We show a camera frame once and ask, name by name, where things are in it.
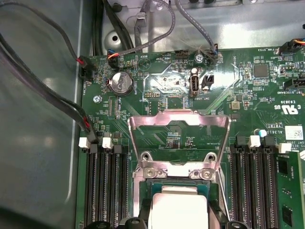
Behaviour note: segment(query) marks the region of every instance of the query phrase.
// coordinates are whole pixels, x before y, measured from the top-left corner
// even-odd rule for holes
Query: red wire
[[[77,58],[76,61],[80,64],[84,64],[84,61],[80,60],[79,58]]]
[[[84,117],[84,121],[85,121],[86,127],[87,127],[87,128],[90,128],[90,124],[89,124],[88,121],[87,121],[87,117]]]

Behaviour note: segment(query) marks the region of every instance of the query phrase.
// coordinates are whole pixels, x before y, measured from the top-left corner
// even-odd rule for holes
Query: orange wire
[[[110,56],[108,56],[108,59],[111,59],[112,57],[115,57],[115,56],[118,56],[118,55],[119,55],[118,53],[111,54]]]
[[[303,41],[299,41],[299,40],[294,40],[295,43],[298,43],[298,44],[305,44],[305,42]]]

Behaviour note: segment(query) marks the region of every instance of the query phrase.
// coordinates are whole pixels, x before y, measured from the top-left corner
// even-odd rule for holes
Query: white slot latch
[[[286,151],[291,151],[291,143],[280,143],[279,145],[278,145],[278,152],[280,153],[280,154],[284,154],[284,153],[286,153]]]
[[[259,135],[251,135],[248,142],[249,148],[255,148],[261,146],[261,138]]]
[[[86,137],[80,137],[80,141],[78,143],[78,146],[83,149],[89,149],[90,148],[90,142],[88,141],[88,138]]]
[[[112,149],[113,143],[112,143],[111,137],[103,137],[102,147],[104,149]]]

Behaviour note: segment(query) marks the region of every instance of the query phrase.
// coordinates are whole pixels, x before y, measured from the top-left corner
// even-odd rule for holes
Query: motherboard
[[[173,164],[217,153],[226,130],[214,125],[171,121],[136,127],[131,138],[130,117],[182,109],[230,119],[221,169],[232,219],[255,229],[304,228],[305,49],[283,55],[279,47],[218,50],[216,55],[214,61],[204,52],[202,60],[190,51],[132,53],[118,57],[117,69],[107,56],[89,57],[98,70],[82,73],[91,77],[83,83],[82,107],[100,144],[80,151],[76,228],[99,220],[117,226],[133,216],[132,175],[138,165],[133,143],[154,160]],[[250,147],[252,136],[264,147]],[[259,154],[274,147],[272,155]],[[156,187],[147,182],[141,200]],[[214,188],[217,192],[209,186],[209,198],[218,201]]]

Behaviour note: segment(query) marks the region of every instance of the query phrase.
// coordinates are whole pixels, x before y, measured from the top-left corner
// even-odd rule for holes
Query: cable
[[[121,20],[118,18],[118,16],[113,12],[111,5],[107,0],[103,0],[104,7],[107,13],[107,16],[114,27],[114,30],[118,34],[122,46],[124,50],[132,49],[133,48],[133,43],[132,39],[124,26],[124,24],[121,22]]]
[[[299,40],[294,39],[294,42],[298,43],[298,44],[301,44],[301,45],[305,45],[305,41],[299,41]]]
[[[162,0],[153,0],[153,1],[161,3],[171,13],[171,15],[172,15],[172,24],[171,24],[171,27],[169,28],[169,30],[165,34],[162,34],[162,35],[152,39],[150,42],[147,42],[145,44],[137,46],[137,47],[135,47],[133,49],[129,49],[129,50],[126,50],[126,51],[118,52],[116,54],[118,54],[118,55],[125,55],[125,54],[128,54],[128,53],[137,52],[137,51],[142,50],[142,49],[144,49],[144,48],[146,48],[146,47],[148,47],[148,46],[150,46],[152,44],[155,44],[156,42],[162,40],[163,38],[167,37],[168,35],[170,35],[172,33],[172,31],[173,31],[173,29],[175,27],[175,24],[176,24],[176,17],[175,17],[174,11],[172,10],[172,8],[166,2],[164,2]]]
[[[207,30],[202,27],[198,21],[196,21],[193,17],[191,17],[186,10],[183,8],[180,0],[175,0],[176,7],[178,11],[184,16],[208,41],[209,45],[211,46],[211,49],[215,51],[214,42],[212,41],[210,35],[208,34]]]
[[[46,15],[44,15],[42,12],[40,12],[39,10],[32,8],[30,6],[28,6],[27,4],[21,3],[21,2],[17,2],[15,0],[3,0],[0,1],[0,7],[3,6],[7,6],[7,5],[17,5],[17,6],[21,6],[24,8],[29,9],[30,11],[32,11],[33,13],[35,13],[38,17],[40,17],[43,21],[45,21],[46,23],[48,23],[50,26],[52,26],[54,29],[56,29],[61,36],[63,37],[64,41],[66,42],[66,45],[72,55],[72,57],[79,62],[80,64],[83,64],[83,61],[81,61],[80,59],[78,59],[72,45],[71,42],[69,40],[68,35],[65,33],[65,31],[62,29],[62,27],[57,24],[55,21],[53,21],[52,19],[48,18]]]
[[[92,28],[92,54],[93,54],[93,56],[96,55],[95,23],[96,23],[96,20],[97,20],[97,10],[98,10],[97,0],[92,0],[92,26],[91,26],[91,28]]]
[[[93,43],[94,43],[94,54],[102,56],[102,22],[103,22],[103,15],[104,15],[104,4],[102,0],[97,0],[97,13],[96,13],[96,20],[94,25],[94,33],[93,33]]]
[[[75,110],[77,110],[80,115],[84,118],[86,117],[86,113],[84,109],[79,106],[78,104],[62,97],[61,95],[57,94],[55,91],[53,91],[51,88],[47,87],[43,82],[41,82],[35,74],[29,69],[29,67],[22,61],[22,59],[17,55],[17,53],[11,48],[11,46],[6,42],[6,40],[3,38],[2,34],[0,33],[0,44],[4,47],[4,49],[8,52],[8,54],[11,55],[12,59],[20,66],[23,67],[25,71],[27,71],[33,78],[36,78],[37,81],[41,84],[44,90],[46,90],[49,93],[52,93],[54,96],[56,96],[58,99],[62,100],[69,106],[73,107]]]
[[[147,10],[149,8],[149,5],[150,5],[151,1],[152,0],[145,0],[143,5],[142,5],[142,8],[141,8],[140,12],[147,13]],[[135,44],[136,47],[142,45],[140,23],[141,23],[141,21],[139,19],[137,19],[137,21],[135,22],[135,25],[134,25],[134,44]]]
[[[69,117],[74,119],[77,124],[85,130],[87,133],[90,132],[87,125],[87,119],[86,117],[83,118],[80,116],[80,114],[72,109],[70,106],[68,106],[63,101],[59,100],[56,96],[53,94],[47,93],[39,84],[37,80],[32,78],[29,72],[24,70],[21,66],[19,66],[10,56],[6,54],[4,49],[0,46],[0,60],[8,70],[22,83],[24,83],[27,87],[32,89],[34,92],[39,94],[42,98],[44,98],[46,101],[51,103],[56,108],[63,111],[65,114],[67,114]]]

